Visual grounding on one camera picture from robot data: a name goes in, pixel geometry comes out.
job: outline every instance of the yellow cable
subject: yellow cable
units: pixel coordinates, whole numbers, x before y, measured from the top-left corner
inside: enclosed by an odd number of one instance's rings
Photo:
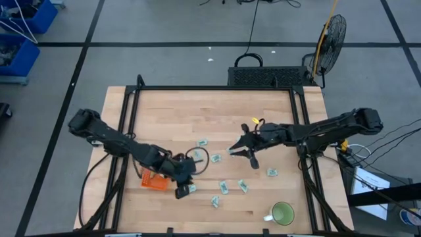
[[[314,75],[316,74],[316,71],[317,71],[317,62],[318,62],[318,55],[320,53],[320,46],[322,45],[324,34],[325,34],[326,30],[328,29],[330,19],[331,19],[332,15],[334,14],[334,11],[335,11],[335,8],[336,8],[336,3],[337,3],[337,0],[334,1],[334,5],[332,6],[332,9],[330,10],[328,21],[324,25],[322,35],[320,37],[320,41],[318,42],[318,45],[317,45],[317,51],[316,51],[316,56],[314,58],[314,65],[313,65],[313,74],[312,74],[313,78],[314,78]]]

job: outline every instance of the paper money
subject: paper money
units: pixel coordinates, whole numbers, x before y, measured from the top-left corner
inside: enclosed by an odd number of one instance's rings
[[[216,163],[216,162],[218,162],[218,161],[220,161],[221,160],[221,155],[219,155],[219,154],[216,154],[216,155],[212,155],[211,157],[210,157],[210,161],[212,161],[213,163]]]
[[[202,155],[200,154],[199,151],[195,150],[193,152],[193,160],[194,161],[202,161],[203,160]]]
[[[197,146],[204,146],[204,145],[207,145],[207,144],[208,144],[208,140],[206,140],[206,139],[202,139],[202,140],[197,141]]]
[[[276,169],[269,168],[268,169],[268,176],[277,176],[278,171]]]
[[[213,197],[212,197],[212,200],[211,200],[210,202],[212,202],[212,205],[213,205],[215,208],[218,208],[218,204],[219,204],[219,197],[218,197],[218,196],[213,196]]]
[[[221,188],[222,194],[228,194],[228,186],[225,181],[219,182],[219,188]]]
[[[238,185],[239,187],[243,190],[243,192],[246,194],[247,191],[249,190],[249,187],[244,183],[244,180],[239,180],[238,181]]]
[[[194,191],[196,191],[196,185],[194,185],[194,184],[190,184],[190,185],[189,185],[189,193],[192,193],[192,192],[194,192]]]

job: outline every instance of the black metal frame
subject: black metal frame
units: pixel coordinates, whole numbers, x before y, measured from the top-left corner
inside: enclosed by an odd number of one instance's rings
[[[128,125],[128,133],[132,133],[133,129],[134,129],[134,123],[136,121],[136,112],[137,112],[137,106],[138,106],[138,101],[139,101],[139,96],[141,91],[143,90],[250,90],[250,91],[254,91],[254,90],[267,90],[267,91],[283,91],[283,92],[288,92],[289,93],[289,98],[291,101],[291,111],[292,111],[292,115],[293,115],[293,121],[295,124],[299,124],[299,116],[298,116],[298,110],[297,110],[297,104],[296,104],[296,100],[295,100],[295,94],[297,94],[299,96],[300,99],[300,105],[301,105],[301,110],[303,113],[303,118],[304,118],[304,123],[305,124],[309,124],[310,120],[309,120],[309,114],[307,111],[307,104],[305,101],[305,95],[304,95],[304,89],[302,86],[292,86],[292,87],[282,87],[282,88],[274,88],[274,87],[259,87],[259,86],[145,86],[143,80],[141,79],[140,76],[138,76],[137,78],[137,85],[136,86],[126,86],[125,92],[124,92],[124,99],[123,99],[123,104],[122,104],[122,110],[121,110],[121,114],[120,114],[120,121],[119,121],[119,125],[118,125],[118,131],[123,132],[124,130],[124,121],[126,120],[126,115],[127,115],[127,110],[128,110],[128,102],[130,100],[130,96],[134,93],[134,102],[132,104],[132,112],[130,115],[130,122]],[[115,179],[115,174],[116,174],[116,167],[117,167],[117,163],[118,160],[122,159],[122,166],[121,166],[121,170],[120,172],[124,173],[124,180],[123,180],[123,185],[121,186],[121,188],[119,189],[117,195],[116,195],[116,206],[114,209],[114,213],[112,216],[112,225],[111,228],[106,229],[105,228],[105,223],[107,221],[108,218],[108,210],[106,210],[103,214],[103,216],[101,217],[101,220],[99,221],[99,230],[79,230],[79,231],[75,231],[75,232],[63,232],[63,233],[56,233],[56,234],[44,234],[44,235],[38,235],[38,237],[44,236],[44,237],[48,237],[48,236],[104,236],[106,234],[118,234],[117,233],[117,229],[118,229],[118,221],[119,221],[119,217],[120,217],[120,210],[121,210],[121,205],[122,205],[122,195],[124,192],[124,181],[125,181],[125,177],[126,177],[126,171],[128,168],[128,159],[129,157],[113,157],[112,158],[112,163],[111,163],[111,167],[110,167],[110,173],[109,173],[109,177],[108,177],[108,182],[107,182],[107,190],[105,195],[110,194],[111,192],[111,187],[113,186],[114,183],[114,179]],[[315,179],[315,183],[316,183],[316,187],[317,190],[319,191],[319,193],[322,195],[322,197],[324,197],[323,194],[323,187],[322,187],[322,179],[320,176],[320,171],[318,168],[318,163],[317,160],[313,160],[312,161],[312,168],[313,168],[313,176]],[[307,163],[303,162],[302,163],[302,170],[303,170],[303,177],[306,175],[306,172],[308,172],[308,167],[307,167]],[[321,213],[322,213],[322,220],[323,220],[323,225],[324,225],[324,230],[319,230],[318,229],[318,225],[317,225],[317,220],[316,220],[316,210],[314,208],[314,201],[313,201],[313,195],[312,192],[310,191],[310,189],[305,186],[305,193],[306,193],[306,198],[307,198],[307,205],[309,208],[309,219],[310,219],[310,225],[311,225],[311,229],[312,229],[312,234],[313,235],[323,235],[323,236],[352,236],[352,234],[354,233],[347,233],[347,232],[331,232],[331,228],[330,228],[330,220],[326,214],[326,212],[321,209]],[[158,236],[158,237],[170,237],[170,236],[205,236],[208,235],[206,233],[202,233],[202,234],[173,234],[172,233],[173,228],[168,227],[168,231],[167,233],[141,233],[142,236]],[[250,236],[250,237],[254,237],[254,236],[259,236],[261,237],[262,235],[264,237],[269,237],[269,236],[288,236],[287,234],[270,234],[268,229],[263,229],[262,230],[262,234],[223,234],[224,236]]]

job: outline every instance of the wooden table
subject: wooden table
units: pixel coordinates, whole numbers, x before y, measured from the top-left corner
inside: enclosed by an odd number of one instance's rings
[[[124,87],[108,88],[101,117],[115,129],[123,97]],[[305,97],[310,122],[326,119],[320,88],[305,88]],[[301,108],[298,97],[297,106]],[[267,122],[293,123],[289,94],[279,91],[141,91],[134,127],[138,142],[184,153],[194,147],[197,140],[205,138],[209,141],[205,148],[210,154],[221,154],[222,160],[210,163],[203,174],[195,176],[197,191],[179,200],[174,197],[175,183],[165,192],[141,188],[141,180],[129,162],[118,231],[163,233],[172,227],[175,233],[245,234],[262,233],[262,229],[267,228],[271,234],[310,234],[305,185],[294,147],[279,145],[256,153],[260,163],[257,170],[251,168],[246,158],[231,157],[226,151],[243,134],[242,123],[254,127],[253,117],[265,118]],[[335,157],[333,148],[325,154]],[[102,156],[102,147],[93,148],[89,168]],[[103,200],[110,163],[111,159],[107,159],[97,167],[86,184],[82,211],[85,221]],[[327,202],[337,216],[353,228],[337,163],[319,158],[319,166]],[[267,177],[267,168],[277,169],[279,175]],[[240,179],[249,186],[246,194],[237,185]],[[218,185],[221,180],[228,184],[228,195],[221,194]],[[212,196],[220,197],[218,209],[211,204]],[[263,221],[278,201],[288,202],[294,209],[295,220],[289,226]],[[318,227],[322,230],[320,209],[315,199],[314,202]]]

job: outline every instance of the orange package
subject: orange package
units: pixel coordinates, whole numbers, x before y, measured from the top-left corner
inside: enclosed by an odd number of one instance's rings
[[[144,169],[142,172],[142,187],[152,188],[154,190],[166,190],[169,178],[164,178],[159,174]]]

